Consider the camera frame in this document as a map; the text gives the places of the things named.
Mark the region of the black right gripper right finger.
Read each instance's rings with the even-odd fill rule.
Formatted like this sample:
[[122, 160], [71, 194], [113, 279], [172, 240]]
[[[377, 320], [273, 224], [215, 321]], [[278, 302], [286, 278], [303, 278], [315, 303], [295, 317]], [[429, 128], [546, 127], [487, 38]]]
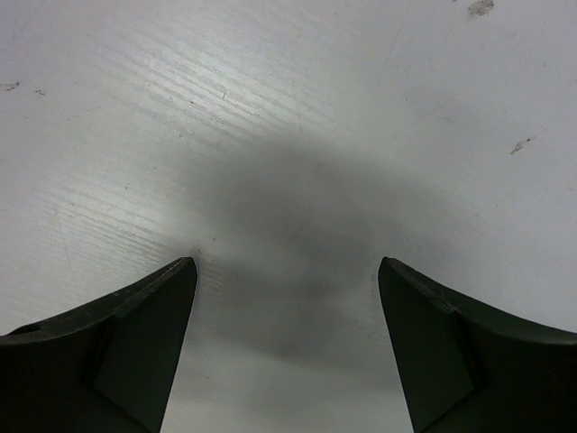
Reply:
[[451, 290], [403, 262], [380, 300], [415, 432], [574, 432], [576, 335]]

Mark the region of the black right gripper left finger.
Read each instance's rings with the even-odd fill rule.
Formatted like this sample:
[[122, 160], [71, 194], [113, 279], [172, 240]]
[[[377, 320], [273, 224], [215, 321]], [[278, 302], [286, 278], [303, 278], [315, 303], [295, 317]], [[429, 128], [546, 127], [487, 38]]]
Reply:
[[1, 337], [3, 432], [158, 432], [197, 285], [182, 257]]

